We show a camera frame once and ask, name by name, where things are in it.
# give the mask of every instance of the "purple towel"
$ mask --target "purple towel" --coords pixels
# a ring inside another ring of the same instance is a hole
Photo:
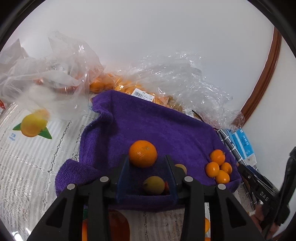
[[[209,155],[215,149],[226,154],[232,166],[227,188],[234,192],[241,182],[236,161],[211,126],[175,110],[117,91],[106,91],[93,98],[98,119],[89,124],[81,136],[79,162],[68,159],[56,177],[57,195],[69,184],[92,182],[106,176],[118,165],[122,154],[137,140],[151,142],[157,150],[156,163],[146,169],[131,166],[126,199],[115,208],[161,211],[173,208],[171,195],[145,196],[141,186],[149,176],[167,179],[163,160],[170,155],[174,162],[186,166],[188,175],[204,185],[216,185],[205,173]]]

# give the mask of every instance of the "green leaf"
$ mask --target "green leaf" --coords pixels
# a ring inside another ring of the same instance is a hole
[[[43,131],[41,131],[38,135],[39,135],[39,136],[42,136],[42,137],[44,137],[44,138],[50,139],[50,140],[52,139],[52,136],[50,135],[50,133],[49,133],[47,127],[45,127],[45,128],[43,129]]]
[[[15,126],[12,130],[13,131],[20,131],[20,123],[17,126]]]

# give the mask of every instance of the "plastic bag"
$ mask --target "plastic bag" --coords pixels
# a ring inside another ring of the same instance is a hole
[[[15,102],[31,112],[46,109],[50,118],[79,118],[89,109],[89,84],[104,68],[83,41],[54,32],[49,42],[52,55],[43,59],[19,58],[1,76],[0,99]],[[13,56],[20,47],[17,45],[6,57]]]
[[[205,81],[201,57],[196,53],[145,57],[131,66],[115,84],[115,90],[127,94],[132,94],[136,88],[155,96],[153,102],[192,117],[201,117],[217,129],[235,130],[244,123],[240,111],[225,107],[232,97]]]

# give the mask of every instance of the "white label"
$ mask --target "white label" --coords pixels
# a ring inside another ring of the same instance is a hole
[[[154,99],[153,95],[147,94],[146,92],[141,91],[141,90],[139,90],[137,88],[135,88],[135,90],[133,91],[133,93],[131,95],[135,96],[135,97],[138,97],[140,99],[143,99],[143,100],[148,100],[150,102]]]
[[[194,118],[194,115],[193,115],[192,110],[190,110],[190,111],[187,111],[187,110],[186,110],[186,111],[185,111],[185,115],[188,115],[188,116]]]

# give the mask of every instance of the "metal bolt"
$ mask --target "metal bolt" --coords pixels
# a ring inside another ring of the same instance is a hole
[[[184,180],[188,183],[192,182],[193,181],[193,178],[191,176],[186,176],[184,177]]]
[[[72,189],[74,189],[75,188],[75,184],[73,184],[73,183],[70,183],[70,184],[68,184],[68,186],[67,186],[67,189],[68,190],[72,190]]]
[[[108,180],[109,180],[108,177],[101,177],[100,178],[100,181],[103,182],[103,183],[107,182]]]
[[[220,190],[225,190],[226,189],[226,186],[224,184],[220,183],[220,184],[218,184],[218,188]]]

